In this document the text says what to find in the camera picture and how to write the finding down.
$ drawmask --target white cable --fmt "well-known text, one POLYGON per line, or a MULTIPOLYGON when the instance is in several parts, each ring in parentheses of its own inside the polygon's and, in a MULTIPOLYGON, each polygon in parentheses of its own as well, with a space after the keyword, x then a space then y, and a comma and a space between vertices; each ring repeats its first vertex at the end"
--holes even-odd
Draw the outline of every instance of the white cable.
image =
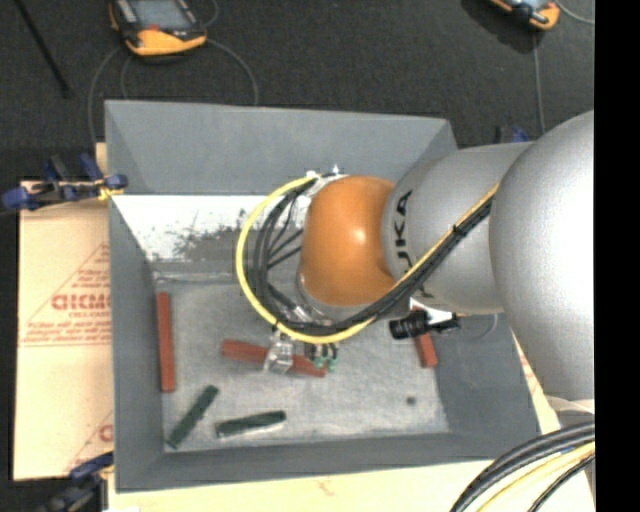
POLYGON ((228 46, 225 46, 214 39, 207 39, 207 42, 209 44, 212 44, 219 50, 222 50, 223 52, 230 55, 233 59, 235 59, 235 61, 238 64, 240 64, 240 67, 244 69, 245 73, 249 77, 249 80, 251 80, 251 86, 253 87, 253 105, 257 106, 260 103, 260 89, 258 87, 258 82, 256 81, 256 77, 253 76, 253 72, 251 71, 251 68, 248 66, 248 64, 244 60, 242 60, 242 58, 228 46))
POLYGON ((96 138, 96 129, 93 126, 93 95, 95 92, 96 83, 98 82, 100 75, 104 71, 104 68, 107 66, 107 64, 109 64, 109 62, 111 62, 111 59, 115 57, 116 53, 120 51, 120 48, 120 46, 116 46, 113 50, 111 50, 111 53, 109 53, 104 58, 104 60, 100 63, 100 66, 98 66, 95 74, 93 75, 93 78, 91 79, 91 85, 89 86, 89 96, 87 98, 87 118, 89 122, 89 136, 91 137, 91 143, 93 144, 92 149, 96 147, 96 144, 98 142, 98 139, 96 138))
POLYGON ((540 84, 540 60, 538 58, 538 36, 534 32, 533 38, 533 69, 536 77, 536 101, 538 103, 538 121, 540 123, 541 135, 547 131, 544 122, 544 106, 542 104, 542 85, 540 84))
POLYGON ((127 60, 124 61, 124 64, 122 65, 122 69, 120 70, 120 93, 122 94, 122 97, 126 100, 129 98, 129 91, 127 91, 127 86, 125 84, 125 76, 127 74, 127 70, 129 69, 129 64, 131 64, 131 61, 133 60, 133 56, 129 55, 127 57, 127 60))
POLYGON ((218 2, 216 0, 211 0, 211 3, 213 4, 215 12, 213 13, 213 16, 211 16, 211 19, 204 24, 205 28, 213 25, 220 15, 220 6, 218 5, 218 2))

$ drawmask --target yellow cable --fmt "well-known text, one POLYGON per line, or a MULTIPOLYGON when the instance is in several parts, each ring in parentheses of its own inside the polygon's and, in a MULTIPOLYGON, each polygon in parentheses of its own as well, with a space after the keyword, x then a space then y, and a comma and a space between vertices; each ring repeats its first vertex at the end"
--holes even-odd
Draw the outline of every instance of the yellow cable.
POLYGON ((478 509, 478 512, 488 512, 488 510, 492 506, 497 505, 498 502, 507 500, 509 497, 522 492, 522 487, 534 485, 560 470, 566 470, 584 460, 586 457, 589 457, 595 453, 595 451, 596 443, 591 442, 581 446, 580 448, 574 448, 568 453, 554 457, 547 462, 539 464, 517 480, 511 482, 504 489, 501 489, 494 494, 484 505, 482 505, 482 507, 478 509))
MULTIPOLYGON (((286 194, 287 192, 298 188, 302 185, 305 185, 306 183, 309 183, 310 181, 316 180, 317 177, 316 176, 311 176, 311 177, 304 177, 304 178, 299 178, 297 180, 293 180, 290 181, 289 183, 286 183, 285 185, 281 186, 280 188, 274 190, 271 194, 269 194, 265 199, 263 199, 260 204, 258 204, 258 206, 255 207, 255 209, 251 212, 251 214, 247 217, 247 220, 245 221, 244 225, 242 226, 242 229, 240 230, 240 236, 238 237, 238 243, 236 245, 236 272, 238 274, 238 281, 240 283, 240 288, 242 289, 243 293, 245 294, 245 296, 247 297, 247 300, 249 301, 249 303, 251 304, 251 306, 253 307, 253 309, 256 310, 256 312, 264 319, 266 320, 269 324, 273 325, 274 327, 276 327, 278 330, 280 330, 280 332, 288 335, 289 337, 293 338, 294 340, 298 340, 298 341, 302 341, 305 343, 313 343, 313 344, 325 344, 325 343, 338 343, 339 341, 345 340, 347 338, 350 338, 351 336, 354 336, 355 334, 359 333, 360 331, 362 331, 365 327, 367 327, 368 325, 370 325, 371 323, 373 323, 373 321, 375 320, 374 317, 371 317, 363 322, 354 324, 353 326, 349 327, 348 329, 345 329, 344 331, 335 333, 335 334, 328 334, 328 335, 324 335, 324 336, 312 336, 310 334, 305 334, 299 331, 294 331, 293 329, 289 329, 287 326, 282 325, 278 319, 272 315, 260 302, 260 300, 255 296, 255 294, 253 293, 253 291, 251 290, 251 287, 249 286, 249 282, 247 280, 247 277, 245 275, 244 272, 244 247, 247 243, 247 238, 249 237, 249 232, 251 231, 251 227, 255 224, 255 222, 258 220, 258 218, 260 217, 260 215, 262 214, 262 212, 267 208, 267 206, 269 206, 277 197, 286 194)), ((420 260, 413 266, 411 267, 411 269, 409 269, 404 276, 402 276, 401 279, 398 280, 398 282, 396 282, 396 284, 393 285, 393 287, 391 288, 391 290, 394 290, 400 283, 406 281, 407 279, 409 279, 409 277, 411 277, 415 271, 420 267, 420 265, 422 265, 428 258, 431 257, 431 255, 438 250, 438 248, 442 245, 442 243, 444 242, 444 240, 453 232, 453 230, 455 229, 455 226, 459 225, 460 223, 464 222, 467 218, 469 218, 471 215, 473 215, 473 213, 480 208, 480 206, 487 200, 489 199, 489 197, 491 197, 493 194, 495 194, 496 190, 498 189, 498 185, 496 184, 489 192, 487 192, 482 199, 480 199, 475 205, 473 205, 459 220, 458 222, 452 226, 449 231, 447 231, 441 238, 440 240, 438 240, 438 242, 422 257, 420 258, 420 260)))

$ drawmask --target black floor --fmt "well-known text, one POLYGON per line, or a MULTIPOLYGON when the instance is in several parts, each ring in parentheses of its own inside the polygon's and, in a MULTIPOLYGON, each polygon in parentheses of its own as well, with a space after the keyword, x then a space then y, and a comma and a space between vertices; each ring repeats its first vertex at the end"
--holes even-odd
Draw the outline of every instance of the black floor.
MULTIPOLYGON (((489 0, 218 0, 210 37, 253 70, 260 104, 408 113, 449 119, 459 146, 494 141, 517 124, 531 138, 594 108, 595 28, 562 15, 535 34, 489 0)), ((0 192, 41 173, 55 152, 91 148, 87 97, 96 70, 118 46, 104 0, 22 0, 69 84, 59 83, 15 0, 0 2, 0 192)), ((595 0, 563 0, 593 16, 595 0)), ((203 19, 210 0, 192 0, 203 19)), ((127 55, 116 53, 95 82, 93 126, 103 135, 101 101, 122 96, 127 55)), ((213 45, 174 65, 132 61, 131 97, 248 105, 251 82, 213 45)), ((0 511, 31 510, 60 482, 10 479, 16 335, 15 218, 0 218, 0 511)))

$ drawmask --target wire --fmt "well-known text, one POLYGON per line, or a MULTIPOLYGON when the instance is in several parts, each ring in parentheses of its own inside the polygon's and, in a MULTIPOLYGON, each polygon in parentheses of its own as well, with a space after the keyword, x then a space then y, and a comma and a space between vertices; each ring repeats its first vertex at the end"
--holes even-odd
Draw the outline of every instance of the wire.
POLYGON ((296 322, 290 320, 287 316, 279 314, 277 308, 272 307, 274 304, 268 296, 267 286, 269 251, 265 250, 265 247, 269 247, 270 232, 273 230, 273 226, 275 226, 278 218, 285 211, 287 204, 297 197, 296 190, 298 190, 297 194, 299 194, 299 188, 310 186, 311 183, 315 182, 318 178, 318 176, 300 178, 272 192, 249 215, 241 229, 236 246, 236 272, 238 273, 240 287, 256 312, 283 334, 298 341, 313 344, 337 343, 347 339, 362 331, 365 327, 377 320, 380 315, 391 310, 400 300, 408 300, 409 297, 421 287, 422 282, 433 272, 455 245, 481 220, 486 218, 498 188, 496 184, 470 208, 458 222, 440 238, 436 245, 395 283, 384 297, 341 322, 336 322, 333 325, 325 325, 324 323, 318 324, 314 322, 296 322), (256 293, 254 294, 249 286, 243 266, 244 248, 248 233, 269 204, 283 194, 284 198, 267 216, 256 242, 256 249, 254 250, 254 285, 256 293), (262 303, 258 297, 264 298, 264 303, 262 303))
POLYGON ((587 23, 589 25, 595 25, 596 24, 596 20, 595 19, 588 19, 588 18, 583 18, 582 16, 570 11, 569 9, 567 9, 563 4, 560 3, 559 0, 555 0, 555 3, 558 7, 560 7, 560 10, 562 12, 564 12, 567 16, 569 16, 570 18, 573 18, 576 21, 580 21, 582 23, 587 23))
POLYGON ((216 0, 211 0, 211 3, 213 4, 213 8, 215 9, 215 11, 211 19, 204 24, 205 28, 213 25, 217 21, 218 16, 220 15, 220 6, 218 5, 218 2, 216 0))
POLYGON ((451 512, 462 512, 488 489, 510 474, 545 457, 595 439, 595 420, 536 437, 510 450, 485 468, 464 490, 451 512))
POLYGON ((536 79, 536 103, 538 107, 538 122, 540 123, 540 132, 544 135, 547 131, 546 123, 544 122, 544 105, 542 104, 542 85, 540 80, 540 59, 538 57, 538 34, 533 32, 531 34, 533 38, 533 69, 536 79))
POLYGON ((207 42, 230 55, 238 64, 240 64, 240 67, 244 69, 245 73, 249 77, 249 80, 251 80, 251 87, 253 88, 253 105, 258 106, 258 104, 260 103, 260 88, 258 87, 256 77, 253 76, 253 71, 251 71, 249 65, 228 46, 225 46, 214 39, 207 39, 207 42))
POLYGON ((129 97, 129 91, 127 90, 127 85, 125 83, 125 76, 127 75, 127 71, 129 70, 129 65, 133 60, 133 55, 127 56, 127 60, 124 61, 122 65, 122 69, 120 70, 120 94, 124 99, 129 97))
POLYGON ((267 265, 268 268, 272 269, 273 267, 279 265, 283 261, 288 260, 289 258, 291 258, 291 256, 293 256, 295 254, 298 254, 301 250, 302 250, 302 247, 296 247, 295 249, 291 249, 289 252, 287 252, 284 255, 280 256, 277 260, 272 261, 271 263, 269 263, 267 265))
MULTIPOLYGON (((245 73, 251 80, 251 87, 253 89, 253 105, 257 106, 260 103, 260 89, 258 87, 258 82, 256 81, 256 78, 253 75, 253 72, 251 71, 251 68, 231 48, 228 48, 227 46, 221 43, 218 43, 213 39, 207 39, 207 41, 210 44, 214 45, 219 50, 222 50, 223 52, 230 55, 240 65, 240 67, 242 67, 242 69, 245 71, 245 73)), ((129 97, 129 91, 127 90, 127 86, 126 86, 126 75, 132 60, 133 60, 133 57, 129 55, 127 57, 127 60, 122 65, 122 69, 120 70, 120 93, 122 94, 122 97, 125 99, 129 97)))
POLYGON ((533 485, 557 471, 567 469, 577 462, 583 461, 585 458, 594 454, 595 449, 596 443, 591 442, 579 448, 575 448, 568 453, 558 455, 547 462, 539 464, 531 471, 528 471, 523 476, 507 485, 504 489, 501 489, 494 494, 484 505, 482 505, 482 507, 478 509, 478 512, 487 512, 499 501, 506 500, 509 497, 522 492, 523 487, 533 485))
POLYGON ((588 457, 585 457, 580 462, 578 462, 575 466, 569 468, 562 475, 560 475, 547 489, 533 502, 533 505, 529 508, 527 512, 538 512, 542 505, 544 505, 549 498, 555 493, 562 485, 564 485, 568 480, 572 477, 580 473, 583 469, 585 469, 589 464, 591 464, 596 459, 596 454, 593 453, 588 457))
POLYGON ((302 236, 302 233, 304 233, 304 230, 303 229, 298 229, 293 235, 291 235, 289 238, 286 238, 278 247, 274 247, 270 251, 271 258, 273 258, 276 254, 278 254, 280 251, 282 251, 282 249, 284 249, 289 244, 291 244, 291 242, 293 242, 297 238, 300 238, 302 236))
POLYGON ((536 451, 545 449, 549 446, 556 446, 554 443, 575 441, 576 439, 580 439, 583 435, 591 436, 594 432, 595 421, 591 420, 586 423, 565 427, 563 429, 550 432, 549 434, 536 437, 500 456, 487 469, 485 469, 480 476, 492 471, 497 471, 514 461, 520 460, 528 454, 535 453, 536 451))
POLYGON ((477 336, 474 336, 471 339, 468 339, 467 343, 470 343, 470 342, 476 341, 476 340, 480 340, 480 339, 484 338, 485 336, 488 336, 493 331, 495 331, 497 327, 498 327, 498 313, 494 313, 492 315, 492 318, 491 318, 491 325, 489 327, 487 327, 484 332, 478 334, 477 336))
POLYGON ((280 230, 280 233, 278 233, 278 235, 276 236, 275 240, 271 244, 269 244, 269 250, 270 251, 273 251, 273 248, 280 241, 280 239, 284 235, 285 231, 289 227, 289 224, 291 223, 291 219, 293 218, 293 210, 294 210, 293 207, 295 206, 296 201, 298 200, 298 197, 300 197, 300 194, 298 194, 295 197, 295 199, 291 202, 291 204, 289 205, 289 213, 287 214, 287 219, 284 222, 284 226, 282 226, 282 229, 280 230))
POLYGON ((121 48, 120 46, 116 46, 104 58, 104 60, 98 66, 98 69, 96 69, 96 72, 94 73, 93 78, 91 79, 91 85, 89 86, 89 96, 87 98, 87 119, 88 119, 88 123, 89 123, 89 136, 91 137, 91 143, 93 144, 93 146, 92 146, 93 148, 96 147, 96 144, 98 142, 98 139, 96 137, 96 130, 95 130, 95 127, 93 126, 93 123, 94 123, 94 120, 93 120, 93 95, 95 93, 96 83, 98 82, 98 79, 100 78, 100 75, 104 71, 104 68, 107 66, 107 64, 109 64, 109 62, 111 62, 111 59, 113 59, 113 57, 115 57, 115 55, 120 51, 120 48, 121 48))

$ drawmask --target cardboard sheet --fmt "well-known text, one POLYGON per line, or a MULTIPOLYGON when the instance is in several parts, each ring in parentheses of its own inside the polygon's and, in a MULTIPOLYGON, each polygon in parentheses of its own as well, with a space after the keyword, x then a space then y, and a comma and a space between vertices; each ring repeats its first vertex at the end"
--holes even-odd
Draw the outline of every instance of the cardboard sheet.
POLYGON ((22 212, 19 229, 13 478, 66 476, 113 449, 107 202, 22 212))

